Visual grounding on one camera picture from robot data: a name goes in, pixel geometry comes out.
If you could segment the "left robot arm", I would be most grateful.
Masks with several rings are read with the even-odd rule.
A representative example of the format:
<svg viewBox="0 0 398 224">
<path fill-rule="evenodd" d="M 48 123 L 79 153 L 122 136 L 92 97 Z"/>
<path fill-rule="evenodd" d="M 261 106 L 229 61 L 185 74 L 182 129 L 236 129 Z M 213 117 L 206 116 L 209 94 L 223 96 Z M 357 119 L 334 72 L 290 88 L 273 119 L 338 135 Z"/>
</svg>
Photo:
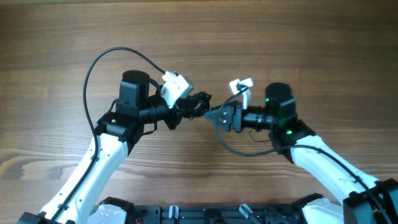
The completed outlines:
<svg viewBox="0 0 398 224">
<path fill-rule="evenodd" d="M 127 159 L 145 125 L 164 121 L 173 130 L 182 118 L 203 116 L 210 94 L 191 94 L 193 85 L 183 75 L 165 72 L 159 85 L 146 72 L 128 70 L 120 82 L 119 97 L 97 121 L 90 146 L 65 185 L 38 214 L 25 212 L 19 223 L 140 223 L 134 204 L 97 198 L 114 171 Z"/>
</svg>

